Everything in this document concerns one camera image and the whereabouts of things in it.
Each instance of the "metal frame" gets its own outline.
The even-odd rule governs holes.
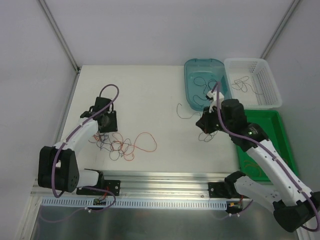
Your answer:
[[[66,56],[68,57],[74,71],[78,72],[80,68],[79,68],[74,56],[72,55],[72,53],[68,47],[68,44],[66,43],[66,40],[65,40],[64,36],[62,35],[46,1],[45,0],[37,0],[37,2],[39,3],[41,9],[43,10],[49,24],[51,25],[51,27],[53,29],[53,32],[55,33],[59,43],[61,44],[61,47],[64,50],[64,53],[66,54]]]
[[[283,18],[281,19],[278,27],[274,31],[274,34],[270,38],[268,44],[265,46],[260,58],[266,59],[269,53],[272,51],[273,47],[275,46],[277,40],[279,39],[281,33],[284,31],[285,27],[287,26],[289,20],[291,19],[292,15],[296,12],[298,5],[303,0],[293,0],[287,11],[285,12]]]
[[[59,129],[55,135],[55,142],[61,139],[63,129],[67,120],[71,102],[76,90],[80,67],[78,66],[73,54],[71,53],[66,40],[64,39],[46,0],[37,0],[43,10],[53,32],[61,44],[64,53],[68,57],[70,64],[77,73],[72,84],[72,88],[64,109],[63,117]],[[292,0],[285,15],[281,19],[274,34],[263,50],[260,58],[265,59],[272,51],[281,33],[290,21],[292,15],[302,0]],[[208,182],[223,182],[228,173],[167,173],[167,172],[131,172],[131,171],[104,171],[105,179],[121,180],[120,198],[134,199],[168,199],[168,200],[218,200],[218,198],[209,198]],[[42,197],[52,196],[50,189],[38,186],[37,179],[33,185],[31,196],[28,201],[26,211],[21,219],[16,239],[30,239],[35,225]],[[78,198],[75,193],[66,193],[66,197]],[[312,239],[309,232],[304,229],[297,230],[300,239]]]

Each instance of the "cable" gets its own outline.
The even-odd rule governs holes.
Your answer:
[[[236,202],[235,204],[241,204],[241,206],[242,206],[243,199],[244,199],[244,196],[241,195],[240,201]]]
[[[219,106],[220,104],[220,101],[219,101],[219,91],[220,91],[220,82],[217,82],[216,83],[216,105]],[[290,179],[290,181],[295,185],[295,187],[298,189],[298,191],[305,197],[305,199],[308,201],[308,203],[310,204],[313,212],[314,212],[314,215],[315,215],[315,219],[316,219],[316,222],[317,222],[317,227],[315,229],[311,229],[311,228],[308,228],[306,226],[301,226],[302,228],[304,228],[305,230],[308,230],[310,232],[318,232],[320,230],[320,216],[319,216],[319,213],[317,211],[317,208],[316,206],[314,205],[314,203],[311,201],[311,199],[309,198],[309,196],[303,191],[303,189],[300,187],[300,185],[296,182],[296,180],[290,175],[290,173],[288,172],[288,170],[286,169],[286,167],[279,161],[279,159],[276,157],[276,155],[274,155],[268,148],[266,148],[264,145],[262,145],[260,142],[250,138],[250,137],[247,137],[247,136],[242,136],[242,135],[239,135],[239,134],[236,134],[236,133],[233,133],[231,131],[229,131],[223,120],[222,120],[222,117],[221,117],[221,112],[220,112],[220,109],[218,108],[217,110],[217,113],[218,113],[218,119],[219,119],[219,122],[220,122],[220,125],[222,127],[222,129],[229,135],[231,136],[234,136],[234,137],[237,137],[237,138],[240,138],[240,139],[244,139],[244,140],[248,140],[254,144],[256,144],[257,146],[261,147],[264,151],[266,151],[274,161],[276,161],[276,163],[282,168],[282,170],[284,171],[284,173],[287,175],[287,177]]]
[[[141,135],[143,135],[143,134],[147,134],[147,135],[150,135],[150,136],[151,136],[152,140],[153,140],[154,143],[155,143],[155,149],[154,149],[154,150],[146,150],[146,149],[143,149],[143,148],[141,148],[141,147],[139,147],[139,146],[136,145],[136,142],[137,142],[138,138],[139,138]],[[92,141],[89,141],[89,142],[90,142],[90,143],[93,143],[93,144],[95,143],[95,144],[97,145],[97,147],[100,148],[100,150],[106,149],[107,151],[109,151],[109,157],[110,157],[110,159],[111,159],[112,161],[117,161],[120,157],[121,157],[121,158],[124,157],[124,159],[125,159],[126,161],[129,161],[129,162],[130,162],[130,161],[132,161],[132,160],[135,158],[135,155],[134,155],[135,149],[139,149],[139,150],[142,150],[142,151],[147,152],[147,153],[152,153],[152,152],[154,152],[154,151],[157,149],[157,147],[158,147],[158,144],[157,144],[155,138],[154,138],[154,137],[152,136],[152,134],[149,133],[149,132],[142,132],[142,133],[140,133],[140,134],[135,138],[135,141],[134,141],[133,144],[132,144],[132,142],[131,142],[131,140],[130,140],[129,138],[126,138],[126,139],[124,140],[124,137],[123,137],[123,136],[121,135],[121,133],[119,133],[119,132],[114,132],[114,133],[112,133],[112,137],[113,137],[115,140],[111,141],[111,140],[110,140],[110,137],[109,137],[108,135],[103,134],[103,135],[100,135],[100,137],[99,137],[98,139],[95,138],[95,140],[96,140],[97,142],[92,142]],[[107,149],[106,147],[103,147],[105,144],[107,144],[107,145],[110,146],[110,150]],[[132,147],[133,149],[132,149],[132,151],[131,151],[130,153],[128,153],[128,150],[129,150],[130,147]],[[113,152],[118,152],[118,156],[117,156],[116,159],[113,159],[113,158],[111,157],[111,155],[112,155]]]
[[[202,101],[207,101],[208,100],[208,99],[203,99],[203,98],[199,97],[198,95],[193,95],[193,97],[192,97],[193,101],[195,102],[195,104],[199,105],[200,107],[202,107],[203,104],[197,103],[197,101],[195,100],[195,97],[198,97]]]
[[[106,197],[107,197],[107,192],[105,192],[103,196],[99,197],[99,198],[98,198],[98,201],[99,201],[99,202],[100,202],[100,201],[103,201],[103,200],[106,199]]]
[[[208,143],[210,142],[212,139],[214,139],[215,135],[218,133],[218,131],[215,131],[214,133],[212,134],[205,134],[203,131],[199,134],[198,136],[198,140],[201,141],[201,142],[205,142],[205,143]],[[204,139],[200,139],[200,136],[202,134],[205,134],[206,137]]]
[[[178,115],[179,118],[181,119],[191,119],[194,115],[196,114],[199,114],[199,117],[201,117],[201,113],[200,112],[195,112],[194,114],[192,114],[190,117],[182,117],[179,115],[178,113],[178,107],[181,106],[182,107],[182,104],[181,103],[178,103],[177,106],[176,106],[176,114]]]
[[[247,87],[247,85],[249,85],[250,88],[251,88],[251,90],[252,90],[252,92],[254,92],[254,93],[257,94],[257,95],[263,95],[263,93],[257,93],[257,92],[255,92],[255,91],[254,91],[254,88],[253,88],[249,83],[246,83],[246,81],[248,81],[249,79],[250,79],[249,76],[244,76],[244,77],[241,77],[241,78],[239,78],[239,79],[234,80],[234,83],[232,84],[232,88],[235,89],[235,90],[242,91],[243,93],[246,93],[246,92],[248,92],[248,87]]]
[[[211,90],[211,93],[213,93],[216,89],[216,87],[218,86],[218,82],[215,81],[215,85],[213,86],[212,90]]]
[[[71,137],[80,129],[82,128],[82,126],[84,124],[86,124],[88,121],[90,121],[91,119],[93,119],[94,117],[98,116],[99,114],[101,114],[103,111],[105,111],[106,109],[108,109],[108,107],[114,103],[114,101],[118,98],[119,96],[119,88],[114,85],[114,84],[108,84],[106,86],[104,86],[102,88],[102,90],[100,91],[100,95],[99,97],[101,96],[102,92],[104,89],[106,89],[107,87],[115,87],[116,90],[117,90],[117,93],[114,97],[113,100],[111,100],[111,102],[109,104],[107,104],[105,107],[103,107],[100,111],[97,111],[96,113],[94,113],[92,116],[88,117],[86,120],[84,120],[82,122],[81,125],[77,126],[70,134],[69,136],[66,137],[65,141],[61,144],[61,146],[59,147],[58,151],[56,152],[55,156],[54,156],[54,159],[53,159],[53,163],[52,163],[52,171],[51,171],[51,188],[52,188],[52,193],[53,195],[56,197],[56,198],[60,198],[62,196],[62,194],[64,194],[65,191],[62,191],[59,195],[57,194],[57,191],[56,191],[56,183],[55,183],[55,174],[56,174],[56,164],[58,162],[58,157],[62,151],[62,149],[64,148],[65,145],[68,144],[68,141],[71,139]]]
[[[102,212],[102,211],[105,211],[105,210],[109,209],[112,205],[114,205],[116,203],[116,196],[111,191],[104,190],[104,189],[99,189],[99,188],[95,188],[95,187],[91,187],[91,186],[84,186],[83,188],[84,189],[89,189],[89,190],[94,190],[94,191],[99,191],[99,192],[105,192],[105,193],[108,193],[109,195],[111,195],[113,197],[113,202],[110,203],[108,206],[104,207],[101,210],[91,210],[90,209],[89,212],[99,213],[99,212]],[[64,222],[64,221],[68,220],[69,218],[71,218],[74,214],[76,214],[76,213],[78,213],[78,212],[80,212],[82,210],[87,210],[87,209],[88,209],[87,207],[81,207],[81,208],[78,208],[77,210],[75,210],[74,212],[72,212],[69,216],[66,216],[66,217],[64,217],[62,219],[59,219],[59,220],[47,220],[41,215],[41,207],[40,207],[38,216],[42,221],[44,221],[46,223],[56,224],[56,223]]]
[[[241,211],[241,212],[238,212],[238,213],[235,213],[235,214],[229,214],[229,215],[227,215],[227,216],[224,216],[224,217],[221,217],[221,218],[219,218],[219,217],[213,217],[214,219],[217,219],[217,220],[224,220],[224,219],[227,219],[227,218],[229,218],[229,217],[232,217],[232,216],[238,216],[238,217],[240,217],[240,214],[242,215],[245,211],[247,211],[247,209],[251,206],[251,204],[253,203],[254,201],[253,200],[251,200],[250,202],[249,202],[249,204]]]
[[[203,80],[203,84],[201,84],[201,83],[196,83],[196,79],[201,79],[201,80]],[[205,86],[204,87],[204,89],[203,89],[203,95],[204,95],[204,97],[207,95],[207,90],[208,91],[210,91],[210,89],[211,89],[211,87],[210,87],[210,83],[212,83],[212,82],[217,82],[217,80],[215,80],[215,79],[210,79],[209,81],[208,81],[208,83],[206,82],[206,80],[203,78],[203,77],[201,77],[201,76],[197,76],[197,77],[195,77],[194,79],[193,79],[193,84],[194,85],[196,85],[196,86],[198,86],[198,87],[203,87],[203,86]],[[207,99],[204,99],[204,98],[201,98],[199,95],[193,95],[193,97],[192,97],[192,99],[193,99],[193,101],[194,101],[194,103],[195,104],[197,104],[197,105],[199,105],[200,107],[203,107],[204,106],[204,104],[199,104],[196,100],[195,100],[195,97],[198,97],[200,100],[202,100],[202,101],[207,101]]]

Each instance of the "tangled wire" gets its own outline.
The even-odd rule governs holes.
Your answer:
[[[142,135],[149,135],[153,142],[155,143],[155,148],[153,150],[143,149],[137,146],[137,140]],[[126,138],[124,140],[123,136],[119,132],[113,132],[111,137],[113,140],[110,139],[110,135],[108,133],[99,133],[97,132],[95,135],[92,136],[94,138],[93,141],[89,140],[90,143],[96,144],[96,146],[102,150],[106,150],[109,152],[109,157],[112,161],[117,161],[119,158],[124,158],[126,161],[132,161],[135,158],[134,151],[136,149],[142,150],[147,153],[152,153],[157,150],[157,142],[155,138],[149,132],[142,132],[140,133],[134,140],[132,144],[130,138]],[[112,153],[118,153],[117,158],[112,158]]]
[[[250,79],[249,76],[244,76],[244,77],[241,77],[239,79],[234,80],[234,83],[232,84],[232,88],[235,90],[242,91],[243,93],[246,93],[246,92],[248,92],[248,86],[249,86],[251,88],[252,92],[254,92],[255,94],[263,95],[263,93],[256,92],[254,90],[254,88],[249,83],[246,82],[249,79]]]
[[[214,137],[215,137],[215,135],[218,133],[218,131],[215,131],[215,132],[213,132],[213,133],[211,133],[211,134],[206,134],[206,133],[204,133],[204,132],[201,132],[200,134],[199,134],[199,136],[198,136],[198,140],[199,141],[202,141],[202,142],[205,142],[205,143],[208,143],[208,142],[210,142],[212,139],[214,139]]]

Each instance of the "wire in bin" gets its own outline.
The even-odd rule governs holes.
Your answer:
[[[210,83],[216,84],[216,82],[217,82],[217,80],[215,80],[215,79],[213,79],[213,78],[210,79],[210,80],[208,81],[208,83],[207,83],[206,80],[205,80],[203,77],[201,77],[201,76],[195,77],[195,78],[193,79],[193,84],[196,85],[196,86],[198,86],[198,87],[204,87],[204,88],[203,88],[204,98],[202,98],[202,97],[200,97],[199,95],[196,95],[196,94],[195,94],[195,95],[193,95],[193,97],[192,97],[194,103],[197,104],[197,105],[199,105],[200,107],[204,106],[203,104],[200,104],[200,103],[198,103],[197,101],[199,101],[199,100],[201,100],[201,101],[207,101],[207,99],[206,99],[207,92],[209,92],[209,91],[213,88],[213,86],[211,86]]]
[[[254,88],[249,84],[247,83],[246,81],[248,81],[250,79],[249,76],[243,76],[239,79],[236,79],[234,80],[233,84],[232,84],[232,88],[235,89],[235,90],[238,90],[238,91],[242,91],[243,93],[246,93],[248,92],[248,86],[251,88],[252,92],[254,92],[255,94],[257,95],[263,95],[263,93],[258,93],[256,91],[254,91]]]

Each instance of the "black mount plate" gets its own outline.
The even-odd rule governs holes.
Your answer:
[[[121,187],[121,181],[119,180],[104,180],[103,187],[96,187],[99,189],[104,189],[112,192],[115,196],[119,196],[120,194],[120,187]],[[92,195],[92,196],[102,196],[104,193],[102,191],[96,191],[96,190],[90,190],[86,188],[81,188],[76,190],[77,195]]]
[[[230,194],[227,190],[225,182],[208,182],[208,191],[209,191],[209,198],[240,198],[241,195],[238,193]]]

